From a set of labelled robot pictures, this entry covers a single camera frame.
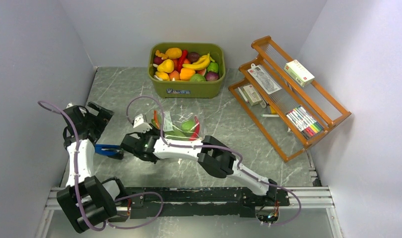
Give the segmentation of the colour marker pen set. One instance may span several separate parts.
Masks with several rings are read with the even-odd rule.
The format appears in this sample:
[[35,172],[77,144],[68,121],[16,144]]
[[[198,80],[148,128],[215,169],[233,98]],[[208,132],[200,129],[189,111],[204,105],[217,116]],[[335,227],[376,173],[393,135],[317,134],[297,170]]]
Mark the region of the colour marker pen set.
[[303,106],[297,106],[285,115],[306,139],[311,139],[324,131],[323,126],[321,126]]

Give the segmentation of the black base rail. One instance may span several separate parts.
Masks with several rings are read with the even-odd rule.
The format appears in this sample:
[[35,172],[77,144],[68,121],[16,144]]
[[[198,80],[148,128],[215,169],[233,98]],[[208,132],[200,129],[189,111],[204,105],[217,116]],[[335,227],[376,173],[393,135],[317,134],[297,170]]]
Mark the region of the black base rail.
[[288,193],[274,188],[271,197],[259,196],[246,187],[125,187],[118,178],[112,180],[119,186],[119,198],[129,199],[116,202],[118,218],[130,219],[188,216],[227,216],[256,218],[257,213],[277,206],[288,206]]

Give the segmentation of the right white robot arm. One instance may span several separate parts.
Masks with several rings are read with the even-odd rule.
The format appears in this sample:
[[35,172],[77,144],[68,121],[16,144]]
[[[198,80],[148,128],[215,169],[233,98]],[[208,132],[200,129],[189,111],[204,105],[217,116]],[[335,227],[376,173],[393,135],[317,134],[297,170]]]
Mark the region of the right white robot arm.
[[213,136],[174,138],[152,128],[126,134],[120,147],[140,160],[152,163],[175,158],[195,161],[214,178],[239,182],[258,196],[263,205],[277,201],[277,183],[246,167],[241,154]]

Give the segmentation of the small white packaged item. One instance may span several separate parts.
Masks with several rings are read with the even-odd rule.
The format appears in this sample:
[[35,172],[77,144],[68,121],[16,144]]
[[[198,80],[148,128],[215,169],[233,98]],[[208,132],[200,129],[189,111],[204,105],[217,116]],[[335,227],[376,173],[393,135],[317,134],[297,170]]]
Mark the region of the small white packaged item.
[[262,97],[251,84],[243,86],[242,91],[251,106],[258,105],[263,101]]

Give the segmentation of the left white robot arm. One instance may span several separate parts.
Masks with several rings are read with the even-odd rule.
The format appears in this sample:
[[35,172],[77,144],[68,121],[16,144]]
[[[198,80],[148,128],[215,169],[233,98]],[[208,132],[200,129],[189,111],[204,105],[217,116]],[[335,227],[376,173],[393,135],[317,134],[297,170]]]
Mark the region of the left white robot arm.
[[95,145],[114,115],[94,102],[87,107],[69,104],[64,110],[64,147],[70,167],[66,187],[57,192],[57,202],[77,233],[89,229],[80,209],[82,204],[89,222],[96,226],[117,215],[116,206],[127,202],[128,192],[122,182],[112,177],[101,182],[94,174]]

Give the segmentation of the green round cabbage toy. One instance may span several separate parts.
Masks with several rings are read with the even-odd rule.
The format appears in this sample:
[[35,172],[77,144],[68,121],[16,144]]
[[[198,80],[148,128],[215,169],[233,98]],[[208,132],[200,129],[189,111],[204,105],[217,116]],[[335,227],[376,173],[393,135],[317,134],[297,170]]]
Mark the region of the green round cabbage toy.
[[206,82],[206,78],[201,74],[194,74],[190,78],[190,82]]

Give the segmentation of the small red chili toy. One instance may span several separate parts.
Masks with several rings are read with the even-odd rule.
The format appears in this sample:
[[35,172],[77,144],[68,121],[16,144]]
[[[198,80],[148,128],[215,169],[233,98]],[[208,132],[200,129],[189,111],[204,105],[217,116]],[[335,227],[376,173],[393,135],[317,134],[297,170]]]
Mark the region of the small red chili toy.
[[188,51],[187,50],[183,50],[182,51],[182,55],[180,56],[180,58],[178,59],[178,64],[177,64],[177,71],[180,73],[182,68],[183,68],[183,64],[185,59],[187,58],[188,55]]

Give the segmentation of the dark purple fruit toy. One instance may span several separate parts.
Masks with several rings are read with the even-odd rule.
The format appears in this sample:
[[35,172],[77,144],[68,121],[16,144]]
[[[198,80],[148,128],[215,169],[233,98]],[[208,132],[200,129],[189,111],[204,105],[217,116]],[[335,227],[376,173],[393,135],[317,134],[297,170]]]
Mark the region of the dark purple fruit toy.
[[187,55],[187,59],[189,60],[190,63],[195,63],[200,59],[200,54],[197,52],[190,52]]

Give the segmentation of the clear zip top bag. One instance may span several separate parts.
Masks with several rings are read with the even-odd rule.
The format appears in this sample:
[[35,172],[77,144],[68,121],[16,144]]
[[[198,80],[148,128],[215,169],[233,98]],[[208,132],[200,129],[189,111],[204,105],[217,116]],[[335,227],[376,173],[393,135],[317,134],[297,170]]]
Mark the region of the clear zip top bag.
[[[154,110],[153,116],[150,120],[151,124],[157,129],[163,129],[163,136],[167,131],[173,131],[179,129],[181,130],[181,123],[186,120],[194,120],[196,115],[194,113],[189,113],[187,115],[171,114],[170,111],[165,111],[163,114],[160,111]],[[191,137],[192,132],[183,132],[188,138]],[[197,140],[202,140],[201,134],[201,122],[200,122],[200,132],[199,138]]]

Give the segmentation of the white packaged card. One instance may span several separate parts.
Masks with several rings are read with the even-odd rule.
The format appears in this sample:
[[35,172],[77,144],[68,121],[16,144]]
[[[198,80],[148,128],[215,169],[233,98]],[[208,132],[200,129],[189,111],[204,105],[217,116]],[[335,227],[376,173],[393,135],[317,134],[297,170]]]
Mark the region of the white packaged card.
[[271,95],[282,89],[282,87],[271,77],[271,75],[259,64],[256,65],[252,63],[251,68],[248,69],[248,73],[259,83],[259,85],[268,95]]

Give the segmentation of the green leafy vegetable toy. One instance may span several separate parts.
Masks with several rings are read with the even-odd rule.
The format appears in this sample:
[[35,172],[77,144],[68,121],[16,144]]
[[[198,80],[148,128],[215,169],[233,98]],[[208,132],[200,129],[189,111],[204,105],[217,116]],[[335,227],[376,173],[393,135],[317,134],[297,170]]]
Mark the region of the green leafy vegetable toy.
[[173,131],[167,131],[164,134],[166,139],[178,140],[178,141],[188,141],[188,137],[179,129]]

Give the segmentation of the orange wooden rack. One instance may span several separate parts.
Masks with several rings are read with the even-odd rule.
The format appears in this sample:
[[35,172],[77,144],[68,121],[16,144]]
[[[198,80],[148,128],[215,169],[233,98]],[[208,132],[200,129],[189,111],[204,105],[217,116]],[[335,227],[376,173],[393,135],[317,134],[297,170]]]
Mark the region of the orange wooden rack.
[[[251,47],[258,53],[258,55],[255,59],[239,67],[239,71],[244,77],[241,81],[230,85],[228,90],[236,98],[237,102],[242,106],[284,162],[288,162],[310,149],[351,115],[351,112],[343,107],[324,89],[324,87],[322,87],[321,84],[313,80],[311,85],[340,113],[340,116],[336,119],[330,118],[316,101],[305,92],[304,88],[292,79],[284,70],[285,64],[293,59],[271,38],[271,36],[265,36],[254,40]],[[271,77],[276,80],[282,89],[268,95],[254,77],[249,74],[248,70],[252,64],[263,66],[265,71],[270,73]],[[276,111],[282,121],[301,142],[302,148],[299,151],[294,152],[291,155],[285,154],[282,148],[263,126],[262,122],[257,119],[248,103],[246,103],[237,92],[238,89],[248,84],[251,84],[259,92],[265,102]],[[295,124],[286,116],[286,114],[296,106],[302,106],[319,125],[323,126],[323,130],[314,135],[310,135],[309,137],[303,135],[302,132],[296,128]]]

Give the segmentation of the red chili pepper toy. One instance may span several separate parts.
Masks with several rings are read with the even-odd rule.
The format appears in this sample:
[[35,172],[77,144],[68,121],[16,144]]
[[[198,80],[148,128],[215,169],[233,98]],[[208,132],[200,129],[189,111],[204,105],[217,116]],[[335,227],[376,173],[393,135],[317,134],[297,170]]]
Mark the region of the red chili pepper toy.
[[195,141],[199,138],[200,122],[199,122],[199,119],[197,118],[197,116],[194,117],[194,120],[195,120],[195,128],[194,128],[194,131],[193,131],[191,137],[189,138],[190,141]]

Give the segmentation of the green custard apple toy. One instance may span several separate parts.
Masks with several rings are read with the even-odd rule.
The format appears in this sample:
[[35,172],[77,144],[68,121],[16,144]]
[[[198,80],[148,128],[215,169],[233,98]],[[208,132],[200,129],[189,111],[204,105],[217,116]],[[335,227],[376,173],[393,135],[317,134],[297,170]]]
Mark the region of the green custard apple toy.
[[198,123],[194,120],[186,120],[181,123],[181,130],[183,132],[194,132],[197,125]]

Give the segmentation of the white green box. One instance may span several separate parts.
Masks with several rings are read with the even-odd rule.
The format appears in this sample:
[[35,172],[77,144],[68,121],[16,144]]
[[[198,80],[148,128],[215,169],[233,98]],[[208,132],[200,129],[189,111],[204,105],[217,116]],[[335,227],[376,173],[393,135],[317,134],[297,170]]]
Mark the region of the white green box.
[[285,72],[301,87],[305,87],[314,81],[315,76],[306,69],[298,60],[287,62],[283,68]]

